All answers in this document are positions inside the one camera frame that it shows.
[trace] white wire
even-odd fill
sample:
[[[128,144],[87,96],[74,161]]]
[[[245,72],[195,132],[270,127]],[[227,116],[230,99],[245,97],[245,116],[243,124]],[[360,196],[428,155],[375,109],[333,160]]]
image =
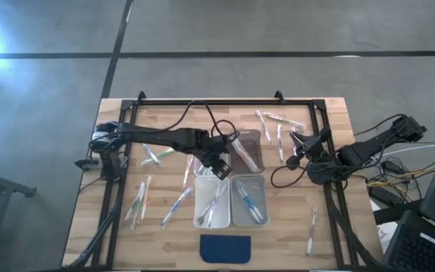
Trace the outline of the white wire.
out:
[[[378,170],[380,171],[381,175],[382,175],[382,176],[385,175],[384,169],[382,168],[382,165],[381,165],[381,163],[377,160],[377,158],[372,157],[372,159],[375,160],[375,161],[377,162],[377,167],[378,167]]]
[[[396,153],[405,152],[405,151],[418,150],[418,149],[429,148],[429,147],[435,147],[435,144],[434,145],[428,145],[428,146],[421,146],[421,147],[410,147],[410,148],[406,148],[406,149],[403,149],[403,150],[392,151],[392,152],[389,152],[389,153],[385,153],[384,155],[382,155],[382,157],[389,156],[389,155],[396,154]]]

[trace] plastic bin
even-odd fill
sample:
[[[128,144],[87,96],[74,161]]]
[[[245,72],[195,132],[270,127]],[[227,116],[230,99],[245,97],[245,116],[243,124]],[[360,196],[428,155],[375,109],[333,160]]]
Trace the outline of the plastic bin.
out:
[[[204,223],[199,225],[198,218],[204,210],[211,204],[212,199],[216,196],[218,190],[218,183],[221,187],[226,186],[221,197],[216,202],[214,212],[211,219],[211,226],[208,226],[208,217],[205,218]],[[231,211],[230,211],[230,180],[225,178],[221,181],[215,176],[197,177],[194,181],[195,187],[195,205],[194,205],[194,226],[197,228],[205,229],[219,229],[225,228],[230,225]]]
[[[261,224],[256,222],[247,205],[243,202],[241,195],[236,189],[237,181],[241,181],[244,191],[263,215],[264,219]],[[233,223],[236,226],[262,226],[270,223],[264,182],[265,180],[262,175],[236,175],[231,178],[231,207],[233,211]]]
[[[249,156],[255,161],[256,166],[259,171],[253,173],[242,157],[236,152],[232,144],[228,144],[227,148],[230,151],[229,164],[233,171],[232,175],[247,175],[247,174],[259,174],[264,170],[263,158],[261,156],[261,133],[257,129],[245,129],[239,131],[239,141],[244,147]]]

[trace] yellow wire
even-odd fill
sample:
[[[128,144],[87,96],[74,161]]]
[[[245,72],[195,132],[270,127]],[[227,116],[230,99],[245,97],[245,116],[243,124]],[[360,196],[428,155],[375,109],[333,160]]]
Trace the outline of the yellow wire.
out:
[[[414,201],[414,199],[412,198],[412,196],[411,195],[409,195],[403,188],[401,188],[401,187],[398,187],[398,186],[396,186],[396,185],[393,185],[393,184],[389,184],[389,186],[391,186],[391,187],[394,187],[394,188],[396,188],[396,189],[398,189],[399,191],[401,191],[401,192],[403,192],[411,201]]]
[[[423,169],[423,170],[419,170],[419,171],[410,172],[410,173],[407,173],[407,174],[404,174],[404,175],[399,175],[399,176],[396,176],[392,181],[396,181],[396,180],[399,180],[401,178],[405,178],[405,177],[411,176],[411,175],[427,174],[427,173],[432,172],[432,171],[435,171],[435,167],[427,168],[427,169]],[[392,182],[391,181],[376,181],[376,182],[368,183],[367,185],[370,186],[370,187],[373,187],[375,185],[386,186],[388,184],[392,184]]]

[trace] clear plastic container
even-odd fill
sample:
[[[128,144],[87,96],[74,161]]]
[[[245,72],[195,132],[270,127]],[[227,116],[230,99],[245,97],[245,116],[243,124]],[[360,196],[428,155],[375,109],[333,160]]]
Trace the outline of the clear plastic container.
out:
[[[254,161],[258,170],[253,172],[245,160],[236,152],[236,149],[232,144],[228,144],[230,150],[230,164],[233,171],[232,175],[247,175],[247,174],[259,174],[264,170],[263,158],[261,155],[261,133],[257,129],[245,129],[239,131],[239,142],[244,148],[249,157]]]
[[[208,208],[208,206],[211,205],[212,200],[216,196],[216,192],[218,191],[218,183],[220,184],[220,190],[224,188],[224,191],[217,199],[211,217],[211,225],[208,225],[208,216],[206,216],[204,220],[202,220],[202,224],[200,224],[199,218],[203,215],[203,212]],[[220,180],[215,176],[197,177],[194,181],[194,187],[194,226],[204,229],[219,229],[228,227],[231,222],[229,178]]]
[[[226,153],[221,154],[221,158],[229,164],[229,156]],[[214,176],[214,173],[211,172],[211,167],[206,168],[202,165],[201,161],[194,158],[194,174],[196,177],[202,177],[202,176]]]
[[[261,223],[256,222],[245,204],[242,195],[237,190],[236,182],[241,181],[242,189],[263,216]],[[239,227],[262,226],[270,223],[264,191],[264,177],[262,175],[236,175],[231,178],[231,207],[233,223]]]

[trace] black floor stripe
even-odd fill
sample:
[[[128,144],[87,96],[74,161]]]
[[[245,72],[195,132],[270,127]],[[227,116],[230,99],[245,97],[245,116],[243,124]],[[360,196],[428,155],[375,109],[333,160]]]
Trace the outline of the black floor stripe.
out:
[[[435,51],[237,51],[237,52],[134,52],[127,59],[249,58],[249,57],[435,57]]]
[[[110,89],[112,88],[113,77],[117,69],[117,63],[119,61],[120,50],[122,49],[122,44],[124,42],[125,31],[127,29],[128,18],[130,17],[130,11],[134,0],[127,0],[125,3],[124,13],[122,15],[122,20],[120,21],[119,33],[117,34],[117,39],[115,40],[115,46],[113,47],[112,57],[110,58],[109,69],[106,71],[105,82],[103,84],[101,98],[108,98],[110,95]]]
[[[112,53],[0,53],[0,59],[85,59],[111,58]]]
[[[122,47],[123,37],[118,48]],[[221,51],[221,52],[125,52],[125,53],[0,53],[0,59],[111,58],[116,68],[123,59],[250,58],[250,57],[435,57],[435,51]]]

